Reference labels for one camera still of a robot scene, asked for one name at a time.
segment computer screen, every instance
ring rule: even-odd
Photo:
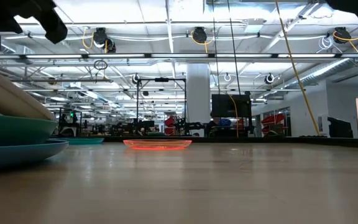
[[[251,113],[251,98],[249,95],[212,95],[212,117],[214,118],[248,118]]]

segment column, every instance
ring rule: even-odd
[[[208,123],[211,121],[211,94],[209,91],[208,64],[187,65],[187,118],[190,122]],[[204,137],[204,130],[193,130]]]

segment teal plate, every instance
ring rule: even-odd
[[[0,146],[0,168],[42,161],[62,152],[66,141],[48,140],[44,144]]]
[[[0,115],[0,146],[42,144],[56,126],[54,121]]]
[[[71,145],[101,144],[104,138],[55,138],[56,140],[68,141]]]

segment table surface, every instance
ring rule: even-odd
[[[358,149],[69,146],[0,172],[0,223],[358,223]]]

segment glowing orange plate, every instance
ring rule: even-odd
[[[136,139],[124,140],[124,144],[137,150],[181,150],[191,144],[191,140]]]

